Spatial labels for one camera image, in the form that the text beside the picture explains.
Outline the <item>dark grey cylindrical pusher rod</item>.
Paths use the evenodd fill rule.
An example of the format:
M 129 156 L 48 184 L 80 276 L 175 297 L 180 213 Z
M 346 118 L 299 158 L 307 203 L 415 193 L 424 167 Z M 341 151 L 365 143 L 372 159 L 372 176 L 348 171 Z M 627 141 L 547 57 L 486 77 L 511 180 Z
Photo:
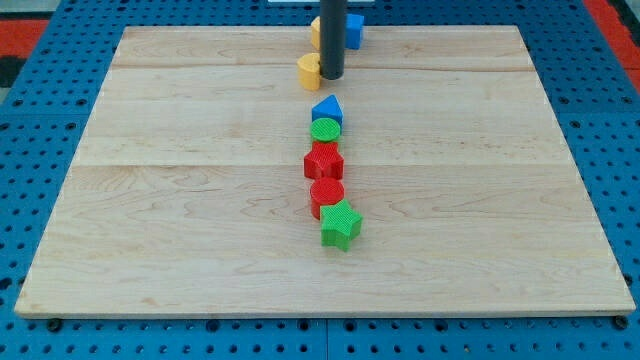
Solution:
M 344 74 L 346 17 L 346 0 L 320 1 L 320 70 L 327 80 Z

